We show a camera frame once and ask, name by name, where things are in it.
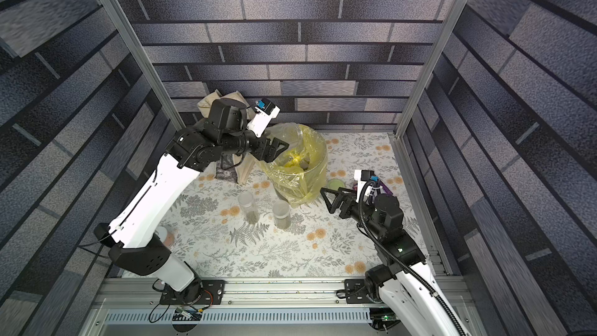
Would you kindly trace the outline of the yellow plastic trash bag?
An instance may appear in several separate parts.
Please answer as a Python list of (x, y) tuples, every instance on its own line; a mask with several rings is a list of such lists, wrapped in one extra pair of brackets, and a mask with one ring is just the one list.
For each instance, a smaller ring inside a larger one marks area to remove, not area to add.
[(303, 124), (277, 124), (266, 131), (270, 139), (289, 144), (272, 163), (260, 162), (260, 168), (275, 191), (292, 208), (313, 202), (326, 185), (327, 144), (323, 135)]

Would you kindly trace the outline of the small clear bean jar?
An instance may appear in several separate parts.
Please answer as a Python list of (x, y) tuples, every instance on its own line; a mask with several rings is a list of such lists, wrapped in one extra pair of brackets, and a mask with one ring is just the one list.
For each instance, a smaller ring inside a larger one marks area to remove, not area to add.
[(286, 230), (291, 224), (291, 208), (285, 201), (277, 201), (272, 206), (275, 225), (280, 230)]

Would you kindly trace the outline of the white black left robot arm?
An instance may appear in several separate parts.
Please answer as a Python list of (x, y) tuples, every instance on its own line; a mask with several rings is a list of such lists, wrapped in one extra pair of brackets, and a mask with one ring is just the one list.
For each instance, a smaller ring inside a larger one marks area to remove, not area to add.
[(264, 132), (280, 109), (269, 99), (253, 107), (237, 100), (215, 100), (207, 117), (176, 132), (154, 173), (129, 205), (94, 234), (108, 247), (110, 260), (136, 275), (152, 275), (164, 284), (162, 304), (192, 306), (209, 292), (199, 275), (172, 254), (155, 230), (182, 191), (224, 155), (274, 162), (289, 144)]

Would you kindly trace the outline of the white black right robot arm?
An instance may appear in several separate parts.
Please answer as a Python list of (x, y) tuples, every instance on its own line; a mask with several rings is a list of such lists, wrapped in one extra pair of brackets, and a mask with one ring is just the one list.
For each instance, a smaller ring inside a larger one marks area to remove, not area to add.
[(412, 335), (470, 334), (449, 304), (414, 239), (404, 229), (404, 212), (396, 196), (377, 188), (368, 197), (348, 188), (320, 191), (328, 212), (354, 219), (370, 239), (381, 263), (350, 280), (336, 295), (347, 303), (374, 303), (370, 325), (388, 331), (399, 324)]

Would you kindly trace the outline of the purple packet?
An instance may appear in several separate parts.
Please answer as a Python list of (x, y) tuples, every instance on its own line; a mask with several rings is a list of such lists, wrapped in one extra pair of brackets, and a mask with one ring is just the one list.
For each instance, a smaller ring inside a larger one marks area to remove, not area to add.
[(394, 193), (393, 193), (393, 191), (392, 191), (392, 189), (390, 187), (390, 184), (388, 184), (387, 182), (385, 182), (382, 179), (382, 177), (379, 177), (378, 183), (379, 183), (380, 191), (382, 191), (383, 194), (394, 195)]

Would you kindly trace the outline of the green circuit board right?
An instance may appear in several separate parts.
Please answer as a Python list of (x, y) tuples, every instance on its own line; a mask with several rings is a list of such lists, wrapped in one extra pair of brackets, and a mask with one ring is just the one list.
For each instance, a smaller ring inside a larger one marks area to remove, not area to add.
[(369, 310), (370, 326), (376, 331), (388, 331), (401, 323), (390, 309), (371, 308)]

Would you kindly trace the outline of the green circuit board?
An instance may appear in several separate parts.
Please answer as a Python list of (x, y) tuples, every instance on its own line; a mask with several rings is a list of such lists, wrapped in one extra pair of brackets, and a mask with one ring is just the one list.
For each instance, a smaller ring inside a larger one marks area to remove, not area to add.
[(369, 310), (370, 326), (376, 331), (388, 331), (401, 323), (390, 309), (371, 308)]
[(201, 321), (202, 312), (195, 308), (177, 307), (174, 311), (173, 321)]

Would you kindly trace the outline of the green circuit board left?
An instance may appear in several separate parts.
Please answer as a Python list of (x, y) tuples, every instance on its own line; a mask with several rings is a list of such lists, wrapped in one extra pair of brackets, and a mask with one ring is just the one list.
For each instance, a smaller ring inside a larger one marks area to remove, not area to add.
[(177, 307), (174, 311), (173, 321), (201, 321), (202, 312), (195, 308)]

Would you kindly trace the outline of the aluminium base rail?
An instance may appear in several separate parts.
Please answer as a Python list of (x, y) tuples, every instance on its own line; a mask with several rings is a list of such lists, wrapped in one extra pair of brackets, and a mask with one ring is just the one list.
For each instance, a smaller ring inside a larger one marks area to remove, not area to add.
[[(194, 305), (167, 305), (153, 279), (108, 279), (93, 300), (92, 327), (107, 325), (370, 324), (374, 303), (337, 297), (348, 281), (362, 278), (221, 278)], [(173, 321), (177, 307), (202, 312), (201, 321)]]

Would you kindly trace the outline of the aluminium frame post right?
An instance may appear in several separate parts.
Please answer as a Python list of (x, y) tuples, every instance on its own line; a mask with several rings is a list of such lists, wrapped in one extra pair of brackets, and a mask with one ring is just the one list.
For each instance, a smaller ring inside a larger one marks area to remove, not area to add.
[(407, 100), (407, 104), (401, 114), (401, 117), (396, 125), (395, 138), (403, 138), (407, 130), (407, 126), (414, 116), (414, 111), (422, 97), (424, 90), (432, 80), (432, 73), (438, 63), (440, 56), (446, 48), (449, 38), (454, 31), (454, 28), (464, 10), (464, 6), (468, 0), (453, 0), (447, 13), (446, 19), (442, 23), (441, 30), (438, 34), (437, 40), (432, 45), (432, 50), (427, 62), (424, 64), (414, 89)]

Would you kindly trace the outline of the aluminium frame post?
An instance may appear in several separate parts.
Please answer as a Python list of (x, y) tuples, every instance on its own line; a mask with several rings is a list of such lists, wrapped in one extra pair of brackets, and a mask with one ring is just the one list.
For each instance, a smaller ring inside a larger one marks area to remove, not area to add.
[(401, 117), (396, 125), (395, 138), (403, 138), (407, 130), (407, 126), (414, 116), (414, 111), (422, 97), (424, 90), (432, 80), (432, 73), (438, 63), (440, 56), (446, 48), (449, 38), (454, 31), (454, 28), (464, 10), (464, 6), (468, 0), (453, 0), (447, 13), (446, 19), (442, 23), (441, 30), (438, 34), (437, 40), (432, 45), (432, 50), (427, 62), (424, 64), (414, 89), (407, 100), (407, 104), (401, 114)]
[(164, 87), (163, 82), (152, 65), (152, 62), (150, 62), (149, 56), (147, 56), (145, 50), (143, 49), (141, 41), (138, 39), (138, 36), (136, 35), (130, 21), (124, 13), (124, 10), (121, 8), (120, 3), (118, 0), (99, 1), (121, 35), (123, 42), (134, 57), (143, 75), (146, 77), (150, 87), (152, 88), (152, 91), (155, 93), (160, 104), (163, 105), (166, 116), (172, 121), (175, 129), (182, 129), (184, 127), (184, 122), (174, 107), (174, 103), (169, 97), (166, 87)]

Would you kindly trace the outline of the aluminium frame post left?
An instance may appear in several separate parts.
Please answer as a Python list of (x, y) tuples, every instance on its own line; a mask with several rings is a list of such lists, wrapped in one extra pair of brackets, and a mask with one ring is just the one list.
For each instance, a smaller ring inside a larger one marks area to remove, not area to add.
[(163, 82), (152, 65), (152, 62), (150, 62), (149, 56), (147, 56), (145, 50), (143, 49), (141, 41), (138, 39), (138, 36), (136, 35), (130, 21), (124, 13), (124, 10), (121, 8), (120, 3), (118, 0), (99, 1), (121, 35), (123, 42), (134, 57), (143, 75), (146, 77), (150, 87), (152, 88), (152, 91), (155, 93), (160, 104), (163, 105), (166, 116), (172, 121), (175, 129), (182, 129), (184, 127), (184, 122), (174, 107), (174, 103), (169, 97), (166, 87), (164, 87)]

